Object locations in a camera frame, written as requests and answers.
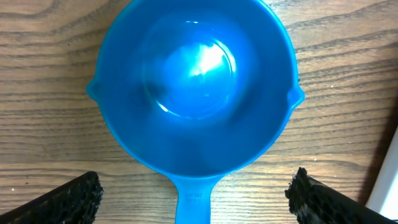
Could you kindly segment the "white digital kitchen scale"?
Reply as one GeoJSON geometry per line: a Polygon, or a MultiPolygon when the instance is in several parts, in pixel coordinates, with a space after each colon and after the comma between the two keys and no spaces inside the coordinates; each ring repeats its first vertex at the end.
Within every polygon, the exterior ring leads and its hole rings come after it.
{"type": "Polygon", "coordinates": [[[366,206],[380,215],[397,222],[397,131],[389,145],[366,206]]]}

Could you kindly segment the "blue plastic measuring scoop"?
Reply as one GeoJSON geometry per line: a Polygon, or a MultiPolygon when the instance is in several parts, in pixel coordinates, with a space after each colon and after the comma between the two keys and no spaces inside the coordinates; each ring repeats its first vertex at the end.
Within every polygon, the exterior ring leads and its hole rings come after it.
{"type": "Polygon", "coordinates": [[[262,1],[132,1],[86,88],[117,142],[178,192],[176,223],[209,223],[211,192],[263,155],[304,101],[295,50],[262,1]]]}

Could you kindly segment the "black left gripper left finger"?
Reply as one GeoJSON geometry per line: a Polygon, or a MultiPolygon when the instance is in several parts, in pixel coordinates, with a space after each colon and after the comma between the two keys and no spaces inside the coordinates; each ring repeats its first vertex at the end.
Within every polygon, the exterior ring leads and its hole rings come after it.
{"type": "Polygon", "coordinates": [[[3,224],[92,224],[104,190],[89,171],[1,215],[3,224]]]}

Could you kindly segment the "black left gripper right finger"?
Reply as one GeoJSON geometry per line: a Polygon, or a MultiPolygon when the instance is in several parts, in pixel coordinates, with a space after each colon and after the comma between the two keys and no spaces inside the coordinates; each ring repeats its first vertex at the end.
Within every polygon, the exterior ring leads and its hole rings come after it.
{"type": "Polygon", "coordinates": [[[307,175],[301,167],[285,190],[299,224],[396,224],[307,175]]]}

